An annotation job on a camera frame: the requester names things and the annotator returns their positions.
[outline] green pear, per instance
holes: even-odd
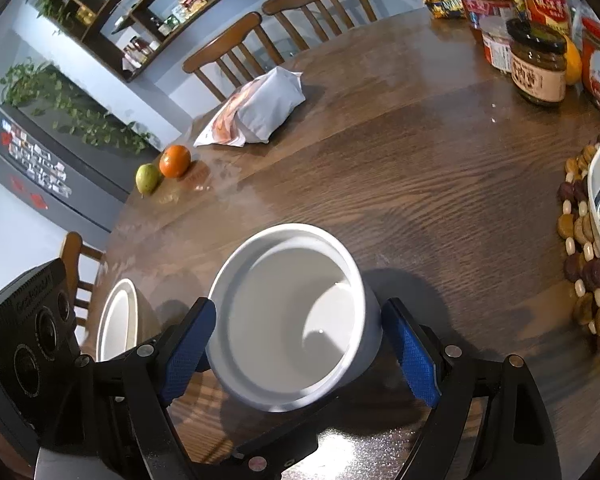
[[[143,164],[136,173],[136,186],[142,194],[151,193],[160,182],[160,170],[153,164]]]

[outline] camera lens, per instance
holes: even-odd
[[[29,397],[35,397],[40,388],[40,372],[33,352],[24,345],[18,346],[13,356],[16,378]]]
[[[66,298],[64,292],[61,292],[58,294],[58,313],[60,314],[60,319],[62,319],[62,321],[69,319],[70,310],[69,300]]]
[[[46,308],[36,316],[36,336],[44,355],[52,359],[56,351],[56,324]]]

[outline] chair backrest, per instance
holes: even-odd
[[[67,233],[60,249],[60,259],[64,263],[64,268],[66,269],[66,284],[69,291],[69,303],[73,306],[88,308],[88,301],[79,300],[76,297],[78,290],[93,292],[93,284],[84,282],[80,279],[78,264],[80,263],[81,254],[97,262],[99,262],[103,256],[99,250],[86,246],[78,233]],[[84,320],[78,318],[78,325],[84,326],[84,324]]]
[[[344,9],[339,0],[330,0],[333,4],[333,8],[335,9],[337,15],[340,17],[342,22],[345,24],[347,28],[353,28],[353,22],[351,18],[347,14],[347,11]],[[327,8],[324,6],[324,3],[321,0],[267,0],[262,5],[262,12],[264,12],[267,16],[275,16],[280,25],[282,25],[286,32],[291,36],[291,39],[298,46],[300,50],[309,49],[309,45],[307,45],[306,41],[302,38],[298,30],[291,24],[288,18],[284,15],[284,10],[291,9],[301,9],[304,12],[304,15],[311,23],[314,28],[315,33],[318,35],[321,41],[328,41],[329,38],[325,33],[324,29],[320,26],[320,23],[315,18],[314,14],[307,7],[308,4],[315,4],[320,11],[320,14],[329,25],[329,28],[333,31],[336,36],[342,34],[340,27],[333,19],[333,16],[329,13]],[[365,9],[366,16],[368,17],[370,22],[375,22],[378,19],[376,18],[376,14],[374,10],[371,8],[371,4],[369,0],[360,0],[360,4],[362,4],[362,8]]]
[[[224,74],[229,78],[229,81],[231,81],[231,83],[238,88],[238,86],[241,86],[242,83],[240,83],[240,80],[233,72],[231,72],[227,64],[221,59],[222,56],[227,54],[231,62],[240,71],[242,76],[247,81],[253,80],[254,76],[251,75],[244,63],[242,63],[233,52],[233,49],[237,47],[247,62],[251,65],[255,74],[263,75],[265,73],[263,67],[261,67],[255,57],[253,57],[253,54],[249,52],[249,49],[243,43],[251,31],[256,33],[258,39],[263,44],[267,53],[276,65],[279,65],[284,61],[273,42],[262,28],[261,23],[262,16],[258,12],[250,12],[249,14],[243,16],[226,31],[220,34],[220,36],[207,43],[192,56],[189,56],[183,63],[182,69],[188,74],[193,73],[198,76],[200,81],[202,81],[206,87],[211,90],[213,95],[215,95],[221,101],[224,101],[227,96],[222,94],[220,89],[214,85],[200,69],[206,64],[216,62],[220,67],[220,70],[222,70],[222,72],[224,72]]]

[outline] orange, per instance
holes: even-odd
[[[573,41],[568,36],[564,38],[567,40],[567,53],[564,55],[567,60],[567,85],[575,85],[582,79],[582,58],[580,57],[578,47],[575,46]]]
[[[160,158],[160,172],[166,178],[178,178],[189,169],[191,153],[185,146],[169,146]]]

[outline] white paper bag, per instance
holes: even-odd
[[[269,137],[304,102],[300,76],[279,66],[234,92],[194,146],[269,142]]]

